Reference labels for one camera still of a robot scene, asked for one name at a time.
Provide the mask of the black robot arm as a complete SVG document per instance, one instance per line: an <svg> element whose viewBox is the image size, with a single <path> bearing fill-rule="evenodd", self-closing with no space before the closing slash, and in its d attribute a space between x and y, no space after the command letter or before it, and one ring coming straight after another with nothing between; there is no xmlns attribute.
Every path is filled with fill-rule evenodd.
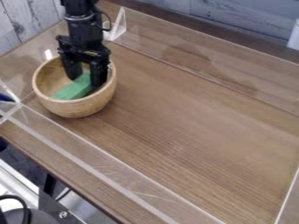
<svg viewBox="0 0 299 224"><path fill-rule="evenodd" d="M105 46L102 15L109 15L98 6L99 0L61 0L66 9L65 20L69 35L58 35L59 54L69 78L75 81L83 74L82 64L90 66L90 84L99 88L109 80L111 50Z"/></svg>

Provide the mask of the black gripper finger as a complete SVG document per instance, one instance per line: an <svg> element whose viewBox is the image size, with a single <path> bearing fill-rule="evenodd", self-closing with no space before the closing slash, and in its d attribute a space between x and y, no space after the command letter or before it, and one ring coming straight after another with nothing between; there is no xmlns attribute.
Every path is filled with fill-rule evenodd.
<svg viewBox="0 0 299 224"><path fill-rule="evenodd" d="M109 80L109 61L94 60L90 63L91 86L99 88Z"/></svg>
<svg viewBox="0 0 299 224"><path fill-rule="evenodd" d="M69 53L61 55L62 64L69 78L74 81L83 73L83 68L78 58Z"/></svg>

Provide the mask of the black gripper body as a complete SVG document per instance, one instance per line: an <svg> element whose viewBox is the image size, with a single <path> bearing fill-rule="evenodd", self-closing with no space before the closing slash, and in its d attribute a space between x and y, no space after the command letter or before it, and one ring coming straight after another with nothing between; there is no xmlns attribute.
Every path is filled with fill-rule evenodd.
<svg viewBox="0 0 299 224"><path fill-rule="evenodd" d="M105 59L111 51L105 46L105 32L111 30L102 24L105 11L87 11L74 15L67 13L65 16L69 34L58 35L61 56L69 63L90 63L95 59Z"/></svg>

